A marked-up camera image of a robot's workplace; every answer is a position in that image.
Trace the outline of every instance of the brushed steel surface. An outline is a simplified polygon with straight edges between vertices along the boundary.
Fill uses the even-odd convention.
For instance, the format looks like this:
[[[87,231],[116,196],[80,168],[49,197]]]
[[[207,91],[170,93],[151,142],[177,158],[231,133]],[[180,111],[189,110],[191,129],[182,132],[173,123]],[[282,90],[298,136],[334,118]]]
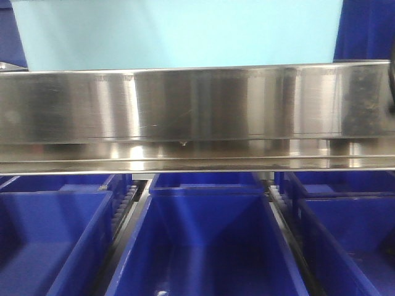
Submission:
[[[388,67],[0,73],[0,173],[395,168]]]

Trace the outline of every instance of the stainless steel bar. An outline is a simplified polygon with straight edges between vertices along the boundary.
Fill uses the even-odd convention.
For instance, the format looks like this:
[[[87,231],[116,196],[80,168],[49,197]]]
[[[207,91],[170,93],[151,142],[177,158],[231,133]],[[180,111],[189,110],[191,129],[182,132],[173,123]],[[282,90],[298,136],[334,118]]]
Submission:
[[[388,67],[0,73],[0,173],[395,168]]]

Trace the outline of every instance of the metal track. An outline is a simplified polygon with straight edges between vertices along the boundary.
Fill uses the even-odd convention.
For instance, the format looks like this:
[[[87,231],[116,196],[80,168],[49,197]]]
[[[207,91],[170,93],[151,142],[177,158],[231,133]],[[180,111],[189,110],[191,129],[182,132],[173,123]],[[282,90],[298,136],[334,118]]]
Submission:
[[[0,174],[395,168],[388,65],[0,73]]]

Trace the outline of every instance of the blue plastic bin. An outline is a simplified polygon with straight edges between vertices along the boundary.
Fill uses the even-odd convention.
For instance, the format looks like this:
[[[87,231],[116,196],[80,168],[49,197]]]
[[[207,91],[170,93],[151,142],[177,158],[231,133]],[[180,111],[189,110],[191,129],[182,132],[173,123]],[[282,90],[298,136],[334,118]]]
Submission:
[[[127,193],[126,175],[15,176],[1,184],[0,192],[112,191],[115,212]]]
[[[111,192],[0,194],[0,295],[86,295],[111,243]]]
[[[12,176],[0,176],[0,186],[11,178]]]
[[[262,183],[253,173],[163,173],[155,175],[149,193],[260,194]]]
[[[274,185],[277,186],[278,192],[284,194],[284,172],[276,171],[274,173]]]
[[[300,200],[304,255],[328,296],[395,294],[395,198]]]
[[[298,216],[298,199],[394,195],[389,171],[300,171],[284,175],[285,201]]]
[[[150,196],[106,296],[308,295],[265,197]]]

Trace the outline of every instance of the light blue bin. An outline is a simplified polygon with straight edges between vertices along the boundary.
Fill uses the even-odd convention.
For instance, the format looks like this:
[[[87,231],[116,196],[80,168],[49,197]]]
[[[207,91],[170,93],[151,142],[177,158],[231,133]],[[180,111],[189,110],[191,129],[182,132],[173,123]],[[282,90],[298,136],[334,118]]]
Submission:
[[[342,0],[12,0],[30,70],[331,62]]]

